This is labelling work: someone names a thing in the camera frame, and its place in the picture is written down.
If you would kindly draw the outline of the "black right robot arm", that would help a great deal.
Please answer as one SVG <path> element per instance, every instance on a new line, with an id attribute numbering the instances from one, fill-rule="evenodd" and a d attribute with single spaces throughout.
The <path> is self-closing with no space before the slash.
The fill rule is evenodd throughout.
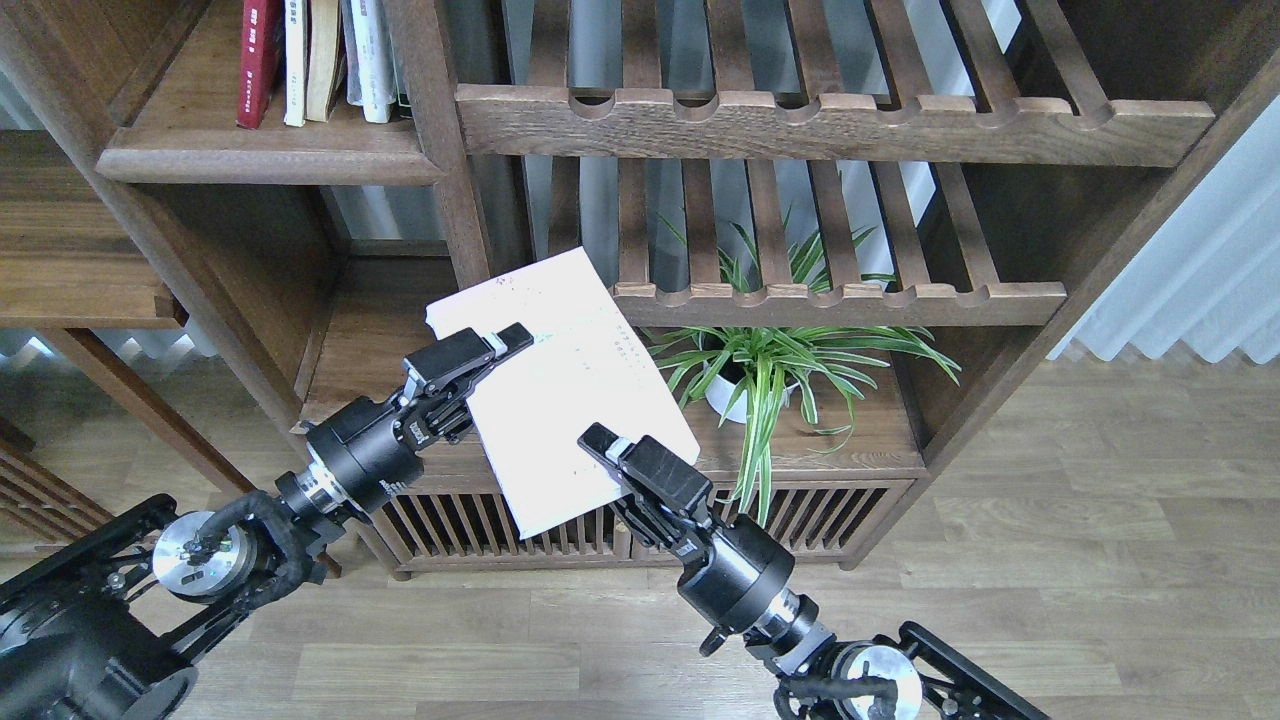
<path id="1" fill-rule="evenodd" d="M 780 717 L 914 719 L 923 705 L 943 719 L 1043 717 L 916 623 L 904 623 L 897 639 L 837 639 L 818 605 L 788 588 L 794 556 L 750 518 L 714 514 L 710 480 L 657 439 L 632 442 L 593 424 L 579 443 L 623 487 L 614 511 L 634 536 L 682 564 L 678 594 L 710 624 L 701 655 L 741 635 L 778 682 Z"/>

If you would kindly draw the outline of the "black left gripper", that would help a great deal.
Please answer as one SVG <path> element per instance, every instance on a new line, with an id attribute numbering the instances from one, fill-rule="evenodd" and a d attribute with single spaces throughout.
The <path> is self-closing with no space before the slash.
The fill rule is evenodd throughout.
<path id="1" fill-rule="evenodd" d="M 381 404 L 360 396 L 307 425 L 312 460 L 303 473 L 305 505 L 323 516 L 375 512 L 422 477 L 420 451 L 440 439 L 456 445 L 471 432 L 467 400 L 476 383 L 534 345 L 515 323 L 485 334 L 466 328 L 406 356 L 399 395 Z"/>

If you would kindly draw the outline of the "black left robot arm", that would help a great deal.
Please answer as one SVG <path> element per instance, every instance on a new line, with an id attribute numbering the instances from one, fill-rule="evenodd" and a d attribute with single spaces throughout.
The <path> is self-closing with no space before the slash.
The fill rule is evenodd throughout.
<path id="1" fill-rule="evenodd" d="M 321 553 L 458 442 L 476 384 L 534 342 L 515 323 L 465 329 L 404 360 L 402 389 L 308 429 L 311 462 L 214 512 L 155 495 L 3 584 L 5 719 L 165 719 L 197 662 L 246 618 L 326 575 Z"/>

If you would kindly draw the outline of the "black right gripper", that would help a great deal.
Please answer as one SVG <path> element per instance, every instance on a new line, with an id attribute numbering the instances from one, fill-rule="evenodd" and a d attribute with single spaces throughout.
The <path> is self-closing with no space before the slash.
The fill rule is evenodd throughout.
<path id="1" fill-rule="evenodd" d="M 677 592 L 714 635 L 785 635 L 797 596 L 782 544 L 749 516 L 727 523 L 708 502 L 710 480 L 650 436 L 632 442 L 594 423 L 579 446 L 627 492 L 612 506 L 634 537 L 684 565 Z"/>

